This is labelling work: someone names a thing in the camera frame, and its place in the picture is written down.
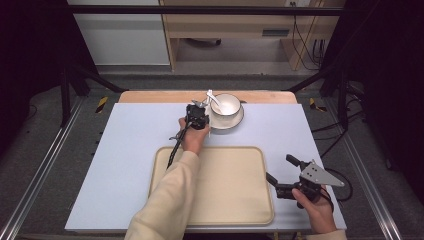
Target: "spoon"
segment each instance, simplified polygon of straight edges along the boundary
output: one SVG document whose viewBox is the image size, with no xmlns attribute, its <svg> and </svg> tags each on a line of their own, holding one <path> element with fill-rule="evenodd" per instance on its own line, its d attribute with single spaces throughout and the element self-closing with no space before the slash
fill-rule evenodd
<svg viewBox="0 0 424 240">
<path fill-rule="evenodd" d="M 221 102 L 212 94 L 212 90 L 208 90 L 206 92 L 206 95 L 208 95 L 208 97 L 212 98 L 212 100 L 216 103 L 216 105 L 218 105 L 218 108 L 221 109 Z"/>
</svg>

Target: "black cable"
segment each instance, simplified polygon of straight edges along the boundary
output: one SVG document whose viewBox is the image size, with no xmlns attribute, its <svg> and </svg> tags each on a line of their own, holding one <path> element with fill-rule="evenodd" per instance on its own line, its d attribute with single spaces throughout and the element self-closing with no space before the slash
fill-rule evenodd
<svg viewBox="0 0 424 240">
<path fill-rule="evenodd" d="M 296 44 L 294 43 L 294 32 L 295 32 L 295 29 L 297 29 L 296 15 L 294 15 L 294 16 L 293 16 L 293 19 L 294 19 L 294 21 L 293 21 L 293 31 L 292 31 L 292 44 L 293 44 L 293 48 L 294 48 L 295 52 L 296 52 L 296 53 L 297 53 L 297 55 L 299 56 L 300 62 L 302 63 L 303 67 L 304 67 L 304 68 L 306 68 L 306 69 L 308 69 L 308 70 L 314 70 L 314 71 L 319 70 L 319 69 L 312 69 L 312 68 L 308 68 L 308 67 L 306 66 L 305 62 L 303 62 L 302 56 L 300 55 L 299 51 L 297 51 Z"/>
<path fill-rule="evenodd" d="M 350 200 L 352 198 L 352 196 L 353 196 L 353 185 L 350 182 L 350 180 L 345 175 L 343 175 L 341 172 L 336 171 L 336 170 L 334 170 L 332 168 L 324 168 L 324 169 L 327 172 L 334 172 L 334 173 L 338 174 L 340 177 L 342 177 L 344 180 L 346 180 L 346 183 L 349 186 L 349 194 L 348 194 L 348 196 L 347 197 L 344 197 L 344 198 L 336 198 L 336 200 L 339 201 L 339 202 L 346 202 L 346 201 Z"/>
<path fill-rule="evenodd" d="M 181 131 L 179 131 L 177 133 L 176 139 L 177 139 L 177 143 L 174 146 L 174 149 L 172 149 L 172 152 L 169 156 L 169 160 L 168 160 L 168 166 L 166 167 L 166 169 L 168 169 L 171 165 L 172 162 L 174 161 L 174 157 L 175 157 L 175 153 L 177 152 L 178 148 L 180 147 L 181 142 L 184 140 L 184 136 L 187 132 L 187 129 L 191 126 L 191 122 L 187 122 L 186 126 L 184 127 L 184 129 L 182 129 Z"/>
<path fill-rule="evenodd" d="M 319 192 L 319 195 L 321 196 L 321 197 L 323 197 L 325 200 L 327 200 L 328 201 L 328 203 L 330 204 L 330 206 L 331 206 L 331 212 L 334 212 L 334 203 L 333 203 L 333 201 L 331 201 L 331 197 L 330 197 L 330 194 L 327 192 L 327 190 L 325 189 L 325 188 L 323 188 L 323 187 L 321 187 L 321 190 L 324 190 L 324 192 L 327 194 L 327 195 L 325 195 L 325 194 L 323 194 L 321 191 Z"/>
<path fill-rule="evenodd" d="M 340 136 L 340 134 L 339 134 L 339 135 L 336 135 L 336 136 L 332 136 L 332 137 L 326 137 L 326 138 L 314 138 L 314 140 L 315 140 L 315 141 L 330 140 L 330 139 L 337 138 L 337 137 L 339 137 L 339 136 Z"/>
<path fill-rule="evenodd" d="M 357 116 L 357 115 L 359 115 L 359 114 L 362 114 L 364 111 L 359 111 L 359 112 L 357 112 L 357 113 L 354 113 L 354 114 L 352 114 L 352 115 L 350 115 L 350 116 L 348 116 L 347 118 L 348 119 L 351 119 L 351 118 L 353 118 L 353 117 L 355 117 L 355 116 Z M 311 132 L 312 133 L 315 133 L 315 132 L 321 132 L 321 131 L 325 131 L 325 130 L 330 130 L 330 129 L 332 129 L 332 128 L 334 128 L 334 127 L 336 127 L 337 125 L 339 125 L 341 122 L 336 122 L 336 123 L 332 123 L 332 124 L 330 124 L 330 125 L 328 125 L 328 126 L 325 126 L 325 127 L 321 127 L 321 128 L 317 128 L 317 129 L 313 129 L 313 130 L 311 130 Z"/>
<path fill-rule="evenodd" d="M 323 154 L 321 154 L 321 159 L 340 141 L 340 139 L 342 139 L 346 132 L 347 130 L 344 130 L 342 134 L 340 134 L 340 136 L 336 139 L 336 141 L 334 141 L 333 144 L 331 144 L 331 146 L 327 150 L 325 150 Z"/>
</svg>

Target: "saucer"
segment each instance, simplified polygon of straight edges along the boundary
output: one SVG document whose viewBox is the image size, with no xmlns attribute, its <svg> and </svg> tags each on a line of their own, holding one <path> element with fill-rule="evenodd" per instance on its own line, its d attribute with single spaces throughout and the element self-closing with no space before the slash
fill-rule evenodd
<svg viewBox="0 0 424 240">
<path fill-rule="evenodd" d="M 229 129 L 237 126 L 244 117 L 244 108 L 243 105 L 240 105 L 240 110 L 236 116 L 231 118 L 230 120 L 217 119 L 215 114 L 210 113 L 210 127 L 215 129 Z"/>
</svg>

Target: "black cable on floor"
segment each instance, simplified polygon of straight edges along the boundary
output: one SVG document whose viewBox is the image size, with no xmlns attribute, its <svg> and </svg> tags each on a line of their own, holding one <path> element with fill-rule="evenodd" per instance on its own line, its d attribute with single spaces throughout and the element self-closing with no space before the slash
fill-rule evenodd
<svg viewBox="0 0 424 240">
<path fill-rule="evenodd" d="M 349 186 L 349 194 L 347 195 L 347 197 L 336 198 L 336 200 L 339 201 L 339 202 L 346 202 L 346 201 L 350 200 L 352 198 L 352 196 L 353 196 L 353 185 L 350 182 L 350 180 L 344 174 L 342 174 L 341 172 L 336 171 L 336 170 L 334 170 L 332 168 L 324 168 L 324 169 L 327 172 L 333 172 L 333 173 L 336 173 L 337 175 L 339 175 L 340 177 L 342 177 L 344 180 L 346 180 L 346 183 Z"/>
<path fill-rule="evenodd" d="M 340 139 L 342 139 L 342 137 L 345 135 L 345 133 L 347 132 L 347 130 L 344 130 L 342 132 L 342 134 L 340 134 L 340 136 L 336 139 L 336 141 L 333 142 L 333 144 L 331 144 L 331 146 L 325 150 L 325 152 L 323 154 L 321 154 L 321 159 L 331 150 L 333 149 L 333 147 L 340 141 Z"/>
</svg>

